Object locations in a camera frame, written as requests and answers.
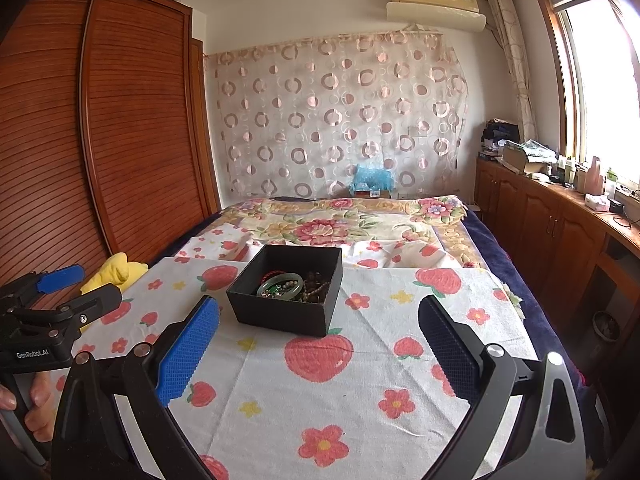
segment black box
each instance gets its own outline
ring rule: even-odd
[[[331,277],[324,303],[261,298],[255,293],[270,270],[295,272],[303,278],[311,270]],[[342,283],[342,250],[335,247],[265,245],[226,290],[240,323],[283,332],[324,337],[329,330]]]

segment finger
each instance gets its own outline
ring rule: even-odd
[[[0,410],[15,410],[15,397],[0,384]]]
[[[33,432],[33,437],[38,442],[50,442],[53,440],[53,428],[55,426],[55,418],[52,417],[51,421],[47,423],[44,428]]]
[[[36,432],[45,428],[54,419],[53,397],[49,397],[44,406],[36,406],[24,416],[24,425],[28,430]]]
[[[31,400],[36,406],[44,406],[51,396],[50,372],[38,372],[31,384]]]

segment blue gripper pad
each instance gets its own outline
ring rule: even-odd
[[[420,329],[456,397],[473,405],[479,399],[481,391],[478,364],[456,333],[452,325],[454,322],[436,304],[428,301],[428,298],[423,298],[420,302],[418,320]]]
[[[204,351],[220,323],[220,310],[213,298],[207,298],[158,365],[156,394],[164,407],[184,393]]]
[[[69,285],[80,283],[82,280],[84,280],[84,269],[79,265],[72,265],[43,274],[36,288],[38,292],[51,294]]]

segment wardrobe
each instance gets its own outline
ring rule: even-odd
[[[0,43],[0,284],[149,261],[217,211],[202,72],[180,3],[30,0]]]

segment wall curtain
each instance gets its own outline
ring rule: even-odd
[[[513,0],[488,0],[500,38],[500,46],[507,57],[513,91],[518,103],[518,127],[522,142],[538,139],[529,95],[529,63],[520,21]]]
[[[358,164],[392,170],[408,197],[454,186],[467,87],[441,33],[309,38],[215,63],[234,196],[344,195]]]

